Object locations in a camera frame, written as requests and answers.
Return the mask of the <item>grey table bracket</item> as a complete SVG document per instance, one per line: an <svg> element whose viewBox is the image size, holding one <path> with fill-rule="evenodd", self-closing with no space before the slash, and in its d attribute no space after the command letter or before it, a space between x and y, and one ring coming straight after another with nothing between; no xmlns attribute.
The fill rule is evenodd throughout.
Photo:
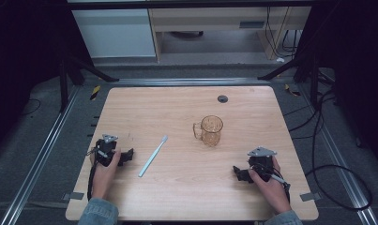
<svg viewBox="0 0 378 225"><path fill-rule="evenodd" d="M300 198L303 202L308 202L308 201L318 201L321 199L321 195L316 192L316 193L304 193L300 195Z"/></svg>
<svg viewBox="0 0 378 225"><path fill-rule="evenodd" d="M84 193L81 192L70 192L65 193L62 197L63 201L69 201L69 200L81 200L84 196Z"/></svg>

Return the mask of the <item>yellow black tape strip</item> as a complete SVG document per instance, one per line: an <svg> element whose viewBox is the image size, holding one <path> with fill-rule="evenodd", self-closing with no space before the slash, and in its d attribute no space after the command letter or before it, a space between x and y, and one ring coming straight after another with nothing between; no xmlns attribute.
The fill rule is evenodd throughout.
<svg viewBox="0 0 378 225"><path fill-rule="evenodd" d="M96 99L96 97L97 97L97 95L98 95L98 92L99 92L100 88L101 88L100 85L96 85L96 86L94 87L94 89L93 89L93 91L92 91L92 94L91 94L91 96L90 96L90 98L89 98L90 100L94 100L94 99Z"/></svg>
<svg viewBox="0 0 378 225"><path fill-rule="evenodd" d="M300 92L298 92L298 91L293 91L293 90L291 89L291 87L290 87L288 84L285 84L285 85L284 85L284 90L285 90L287 93L289 93L290 95L292 95L292 96L295 96L295 97L300 97L300 96L301 96Z"/></svg>

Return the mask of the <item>aluminium floor rail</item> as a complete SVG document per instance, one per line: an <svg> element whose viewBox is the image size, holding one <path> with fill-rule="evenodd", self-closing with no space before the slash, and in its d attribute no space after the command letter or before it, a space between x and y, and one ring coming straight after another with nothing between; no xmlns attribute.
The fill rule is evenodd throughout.
<svg viewBox="0 0 378 225"><path fill-rule="evenodd" d="M52 129L41 146L39 153L32 164L28 174L25 176L21 187L17 194L12 199L5 214L2 217L0 225L15 225L24 206L26 205L29 196L31 195L34 186L53 150L59 134L67 121L67 118L75 104L76 97L82 88L80 86L73 86L71 93L68 95L68 102L65 109L58 114Z"/></svg>
<svg viewBox="0 0 378 225"><path fill-rule="evenodd" d="M320 189L323 197L329 199L339 208L355 212L358 215L362 225L378 225L377 216L374 214L371 208L373 203L373 195L371 190L365 184L362 177L349 167L346 160L340 153L340 149L333 140L330 131L325 125L323 105L325 102L325 97L328 97L330 93L326 92L318 96L320 108L316 108L310 103L310 88L306 87L304 84L300 84L298 89L304 95L304 99L307 102L311 113L316 118L315 127L313 133L311 134L311 169L309 172L307 172L307 175L313 176L314 182ZM315 154L317 137L320 137L325 143L326 152L331 160L329 164L316 164ZM318 173L320 173L322 170L335 171L350 200L349 204L344 204L341 200L333 198L330 193L322 188L318 179Z"/></svg>
<svg viewBox="0 0 378 225"><path fill-rule="evenodd" d="M125 87L146 86L238 86L269 85L269 81L257 78L156 78L156 79L120 79L113 85Z"/></svg>

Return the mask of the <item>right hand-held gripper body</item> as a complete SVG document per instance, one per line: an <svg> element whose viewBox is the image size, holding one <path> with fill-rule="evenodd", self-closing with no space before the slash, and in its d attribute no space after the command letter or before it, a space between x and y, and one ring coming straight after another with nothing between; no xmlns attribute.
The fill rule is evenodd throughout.
<svg viewBox="0 0 378 225"><path fill-rule="evenodd" d="M274 173L273 156L276 154L276 151L262 146L258 146L248 152L249 165L265 182L268 182Z"/></svg>

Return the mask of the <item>black metal stand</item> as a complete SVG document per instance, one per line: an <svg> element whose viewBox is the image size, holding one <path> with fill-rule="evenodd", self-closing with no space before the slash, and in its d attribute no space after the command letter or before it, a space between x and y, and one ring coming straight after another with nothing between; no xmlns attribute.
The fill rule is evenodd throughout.
<svg viewBox="0 0 378 225"><path fill-rule="evenodd" d="M85 63L83 60L75 57L68 48L65 41L56 37L53 40L54 49L57 52L60 63L59 63L59 78L60 78L60 95L61 95L61 107L60 112L64 112L68 106L68 77L73 81L74 84L81 85L84 82L84 77L81 73L81 68L89 71L95 76L101 78L107 83L116 83L118 79L108 76Z"/></svg>
<svg viewBox="0 0 378 225"><path fill-rule="evenodd" d="M314 107L320 108L320 101L318 98L320 54L317 50L303 50L293 60L262 77L258 77L258 80L270 81L290 68L296 68L294 80L297 83L302 83L307 78L310 78L310 103Z"/></svg>

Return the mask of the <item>white toothbrush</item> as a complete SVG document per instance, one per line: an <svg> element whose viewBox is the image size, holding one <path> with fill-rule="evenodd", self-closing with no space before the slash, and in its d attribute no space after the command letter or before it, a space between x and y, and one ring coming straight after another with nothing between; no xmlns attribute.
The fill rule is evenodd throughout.
<svg viewBox="0 0 378 225"><path fill-rule="evenodd" d="M143 177L144 174L146 173L147 169L149 168L149 166L151 165L151 163L153 162L153 160L155 159L155 157L157 156L157 154L159 153L159 150L161 149L161 147L168 141L168 136L167 135L164 135L161 139L161 142L160 144L158 145L158 147L153 151L152 155L149 157L149 159L145 162L144 166L142 167L142 169L140 170L139 174L138 174L138 177Z"/></svg>

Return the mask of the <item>person's right hand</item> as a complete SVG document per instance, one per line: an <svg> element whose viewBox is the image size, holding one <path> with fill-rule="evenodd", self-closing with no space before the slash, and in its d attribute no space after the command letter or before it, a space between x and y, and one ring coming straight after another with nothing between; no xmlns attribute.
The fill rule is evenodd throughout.
<svg viewBox="0 0 378 225"><path fill-rule="evenodd" d="M268 182L265 182L254 170L249 170L249 176L263 194L276 215L292 210L292 207L285 194L284 187L279 181L271 178Z"/></svg>

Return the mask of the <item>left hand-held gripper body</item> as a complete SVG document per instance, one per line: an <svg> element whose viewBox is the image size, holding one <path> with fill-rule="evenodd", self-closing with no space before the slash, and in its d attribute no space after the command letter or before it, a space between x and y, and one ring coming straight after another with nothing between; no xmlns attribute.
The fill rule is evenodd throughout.
<svg viewBox="0 0 378 225"><path fill-rule="evenodd" d="M113 159L114 149L117 144L118 137L114 135L103 134L98 139L94 147L95 160L105 167L108 167Z"/></svg>

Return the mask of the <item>amber glass cup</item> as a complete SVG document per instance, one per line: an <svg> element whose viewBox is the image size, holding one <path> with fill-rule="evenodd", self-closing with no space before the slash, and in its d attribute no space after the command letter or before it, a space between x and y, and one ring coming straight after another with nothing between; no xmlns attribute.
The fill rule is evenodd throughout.
<svg viewBox="0 0 378 225"><path fill-rule="evenodd" d="M216 115L208 115L192 125L193 135L206 146L216 146L221 137L223 121Z"/></svg>

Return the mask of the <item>white cabinet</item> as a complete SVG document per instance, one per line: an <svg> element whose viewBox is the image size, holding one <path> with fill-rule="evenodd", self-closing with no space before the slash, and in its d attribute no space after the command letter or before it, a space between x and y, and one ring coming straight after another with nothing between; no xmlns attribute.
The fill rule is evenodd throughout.
<svg viewBox="0 0 378 225"><path fill-rule="evenodd" d="M154 57L146 9L73 10L92 58Z"/></svg>

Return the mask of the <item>person's left hand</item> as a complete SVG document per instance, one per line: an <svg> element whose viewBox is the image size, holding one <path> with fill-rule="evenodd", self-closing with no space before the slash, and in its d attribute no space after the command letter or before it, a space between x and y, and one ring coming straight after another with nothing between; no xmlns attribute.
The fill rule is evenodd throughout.
<svg viewBox="0 0 378 225"><path fill-rule="evenodd" d="M99 164L96 167L92 186L93 198L103 200L107 198L108 192L113 184L120 157L121 150L117 149L114 151L113 159L107 167L103 166L102 164Z"/></svg>

